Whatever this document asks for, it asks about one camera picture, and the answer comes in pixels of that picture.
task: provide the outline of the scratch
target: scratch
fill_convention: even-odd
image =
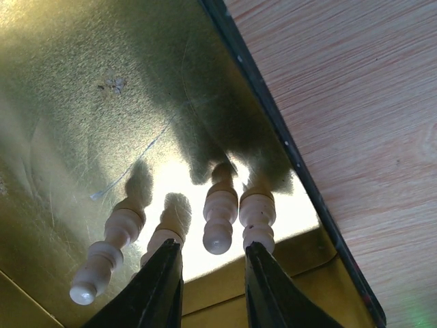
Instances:
[[[169,122],[167,123],[166,126],[164,126],[164,128],[161,130],[161,132],[159,132],[159,134],[156,136],[155,139],[152,140],[151,143],[149,143],[147,145],[147,147],[145,148],[145,150],[138,156],[137,160],[130,164],[129,167],[126,169],[126,171],[123,172],[123,174],[116,180],[113,181],[109,186],[107,186],[104,190],[99,191],[97,193],[94,193],[93,195],[90,196],[90,198],[92,200],[99,200],[105,193],[107,193],[108,191],[110,191],[114,186],[116,186],[121,180],[122,178],[124,178],[124,176],[130,171],[130,169],[132,169],[132,167],[134,166],[134,164],[139,161],[140,159],[142,159],[145,155],[145,153],[151,148],[153,147],[153,145],[159,140],[159,138],[162,137],[162,135],[167,131],[167,129],[170,127],[171,122],[173,121],[175,117],[175,114],[170,118]]]
[[[51,271],[49,271],[47,269],[45,271],[48,273],[48,275],[50,275],[50,278],[56,279],[56,277],[51,273]]]
[[[185,97],[188,100],[188,103],[190,105],[191,110],[193,111],[193,113],[195,113],[193,104],[191,103],[190,97],[188,96],[188,92],[186,91],[186,84],[185,84],[185,78],[184,78],[184,62],[185,62],[186,50],[188,48],[189,41],[190,41],[190,36],[188,36],[188,39],[186,39],[184,55],[182,56],[182,63],[180,65],[180,76],[182,78],[182,85],[184,86]]]
[[[75,269],[74,266],[70,266],[70,270],[68,270],[68,272],[66,273],[67,276],[69,276],[71,274],[71,272],[73,272],[73,270]]]
[[[70,254],[69,251],[71,251],[71,246],[68,246],[67,256],[68,256],[72,261],[74,261],[74,258],[72,257],[72,255]]]
[[[91,235],[89,234],[89,226],[87,225],[87,231],[88,231],[88,241],[91,241]]]
[[[50,180],[50,185],[48,186],[48,198],[50,199],[50,213],[52,214],[52,226],[55,227],[55,217],[53,216],[53,206],[52,206],[52,181]]]
[[[72,243],[72,242],[68,239],[67,236],[65,236],[65,238],[66,238],[66,239],[65,239],[63,242],[67,245],[67,247],[68,247],[68,251],[71,251],[71,244],[74,244],[74,243]],[[68,253],[69,257],[70,257],[71,259],[73,259],[73,257],[71,256],[70,252],[67,252],[67,253]]]
[[[42,116],[40,115],[40,116],[38,117],[38,120],[36,121],[35,128],[34,128],[34,130],[32,131],[32,136],[30,137],[30,143],[31,143],[31,144],[32,144],[32,142],[33,142],[33,138],[35,137],[35,134],[36,134],[37,130],[38,130],[39,127],[40,127],[41,120],[42,120]]]
[[[6,188],[6,184],[0,176],[0,195],[6,196],[8,194],[8,189]]]
[[[106,202],[107,198],[108,198],[108,194],[105,193],[105,195],[103,196],[103,199],[102,199],[102,203],[100,204],[100,208],[98,209],[98,216],[101,216],[101,214],[103,212],[105,212],[104,203]]]

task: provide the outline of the light wood surface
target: light wood surface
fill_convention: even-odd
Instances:
[[[437,2],[226,0],[389,327],[437,327]]]

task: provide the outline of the wood grain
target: wood grain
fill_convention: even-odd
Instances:
[[[437,2],[225,2],[389,327],[437,327]]]

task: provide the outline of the gold metallic surface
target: gold metallic surface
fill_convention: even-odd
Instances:
[[[315,229],[276,244],[273,256],[290,277],[331,261],[337,252],[324,229]],[[184,285],[182,314],[187,315],[244,295],[246,262],[235,262]]]
[[[60,328],[49,313],[0,271],[0,327]]]
[[[375,327],[338,256],[316,269],[297,275],[293,281],[312,302],[343,327]],[[182,328],[248,326],[244,295],[182,317]]]
[[[191,222],[185,280],[242,256],[238,222],[225,255],[202,245],[203,203],[219,163],[235,166],[239,195],[272,190],[277,241],[318,227],[196,0],[3,0],[0,115],[0,269],[67,327],[87,320],[138,270],[166,200]],[[143,232],[105,294],[75,305],[72,277],[131,175],[150,204]]]

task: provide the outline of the gold tray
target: gold tray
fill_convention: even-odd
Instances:
[[[0,44],[0,312],[11,303],[23,311],[0,326],[83,324],[138,271],[173,199],[189,226],[183,326],[218,325],[233,318],[223,315],[229,309],[229,327],[246,327],[242,226],[222,256],[201,241],[212,170],[231,163],[239,195],[255,185],[272,191],[275,256],[302,290],[346,327],[372,327],[283,144],[198,2],[3,0]],[[105,294],[76,305],[72,277],[129,178],[145,227]]]

